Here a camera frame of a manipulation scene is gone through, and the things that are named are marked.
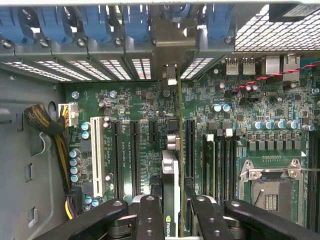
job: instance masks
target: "blue retention clip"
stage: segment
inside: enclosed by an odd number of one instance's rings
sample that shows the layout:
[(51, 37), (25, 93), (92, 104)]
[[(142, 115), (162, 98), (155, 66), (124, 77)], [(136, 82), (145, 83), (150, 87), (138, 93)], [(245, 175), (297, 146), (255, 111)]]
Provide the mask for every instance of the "blue retention clip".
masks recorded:
[(108, 21), (106, 6), (80, 6), (85, 34), (98, 43), (107, 43), (111, 40), (111, 28)]
[(0, 7), (0, 32), (4, 38), (22, 46), (34, 44), (28, 22), (22, 7)]
[(225, 39), (229, 35), (231, 22), (231, 10), (233, 4), (213, 4), (206, 5), (206, 28), (208, 31), (208, 40), (216, 41)]
[(40, 27), (47, 38), (56, 41), (58, 44), (72, 43), (72, 30), (63, 6), (37, 7), (36, 12)]
[(123, 19), (125, 34), (135, 42), (141, 43), (149, 39), (147, 6), (124, 5)]

